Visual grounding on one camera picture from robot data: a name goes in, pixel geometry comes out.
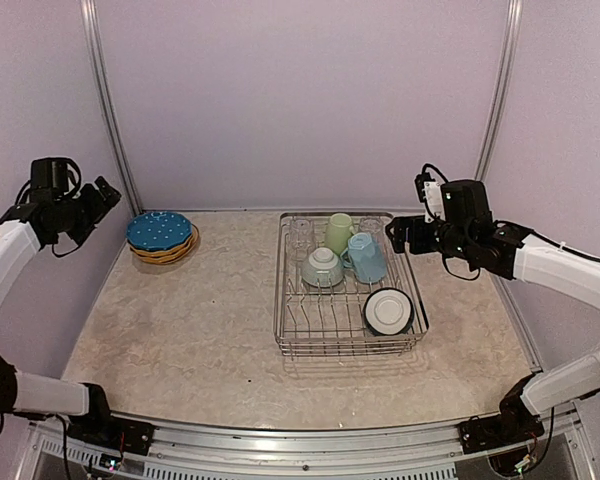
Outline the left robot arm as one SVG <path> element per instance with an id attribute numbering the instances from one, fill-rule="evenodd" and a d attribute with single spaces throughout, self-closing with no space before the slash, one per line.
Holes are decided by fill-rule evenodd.
<path id="1" fill-rule="evenodd" d="M 82 180 L 66 157 L 36 159 L 30 178 L 0 218 L 0 308 L 24 267 L 61 235 L 82 247 L 119 203 L 121 194 L 103 177 Z M 120 424 L 111 415 L 104 389 L 25 373 L 0 354 L 0 415 L 37 419 L 65 415 L 101 445 L 113 443 Z"/>

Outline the small yellow dotted plate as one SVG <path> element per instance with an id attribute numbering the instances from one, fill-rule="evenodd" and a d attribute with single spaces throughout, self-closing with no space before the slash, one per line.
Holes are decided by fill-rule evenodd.
<path id="1" fill-rule="evenodd" d="M 192 234 L 181 245 L 177 245 L 177 246 L 172 247 L 167 250 L 158 250 L 158 251 L 152 251 L 152 252 L 150 252 L 148 250 L 142 250 L 142 249 L 133 247 L 132 245 L 129 245 L 129 249 L 133 253 L 140 255 L 140 256 L 157 258 L 157 257 L 173 255 L 173 254 L 176 254 L 177 252 L 179 252 L 180 250 L 184 250 L 186 248 L 192 247 L 197 242 L 198 238 L 199 238 L 199 231 L 198 231 L 197 227 L 195 225 L 193 225 L 192 226 Z"/>

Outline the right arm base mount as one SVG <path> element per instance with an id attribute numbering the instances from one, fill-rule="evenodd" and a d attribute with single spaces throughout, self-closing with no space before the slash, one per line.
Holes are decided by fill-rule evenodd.
<path id="1" fill-rule="evenodd" d="M 473 416 L 457 425 L 464 454 L 503 448 L 528 440 L 538 439 L 545 433 L 537 417 L 522 420 L 509 414 L 487 417 Z"/>

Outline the green mug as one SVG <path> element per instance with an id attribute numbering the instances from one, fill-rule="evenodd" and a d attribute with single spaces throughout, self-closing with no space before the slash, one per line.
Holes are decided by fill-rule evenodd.
<path id="1" fill-rule="evenodd" d="M 324 244 L 339 256 L 348 246 L 348 240 L 355 234 L 353 219 L 346 213 L 334 213 L 329 217 Z"/>

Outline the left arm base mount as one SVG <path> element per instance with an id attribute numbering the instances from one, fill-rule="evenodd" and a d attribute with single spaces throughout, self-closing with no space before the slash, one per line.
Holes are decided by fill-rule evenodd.
<path id="1" fill-rule="evenodd" d="M 118 453 L 147 456 L 155 426 L 151 423 L 115 416 L 105 396 L 89 399 L 88 412 L 70 416 L 68 436 Z"/>

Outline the light blue mug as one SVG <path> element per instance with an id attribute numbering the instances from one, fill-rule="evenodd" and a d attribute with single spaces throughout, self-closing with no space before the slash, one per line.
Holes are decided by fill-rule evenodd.
<path id="1" fill-rule="evenodd" d="M 378 242 L 368 232 L 354 234 L 340 254 L 345 268 L 363 284 L 373 284 L 387 275 L 387 265 Z"/>

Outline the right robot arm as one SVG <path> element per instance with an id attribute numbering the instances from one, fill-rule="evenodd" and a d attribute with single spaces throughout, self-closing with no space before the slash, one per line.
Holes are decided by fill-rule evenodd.
<path id="1" fill-rule="evenodd" d="M 438 253 L 506 280 L 546 287 L 600 311 L 600 258 L 550 240 L 536 230 L 493 218 L 485 185 L 476 180 L 415 180 L 422 215 L 393 219 L 385 228 L 393 250 Z M 501 400 L 491 426 L 503 444 L 515 442 L 531 419 L 566 401 L 600 391 L 600 347 L 519 381 Z"/>

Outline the blue dotted plate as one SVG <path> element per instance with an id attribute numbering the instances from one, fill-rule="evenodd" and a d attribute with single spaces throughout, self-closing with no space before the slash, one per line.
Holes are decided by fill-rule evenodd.
<path id="1" fill-rule="evenodd" d="M 126 240 L 134 248 L 154 252 L 184 244 L 193 234 L 191 222 L 172 211 L 154 211 L 135 217 L 127 226 Z"/>

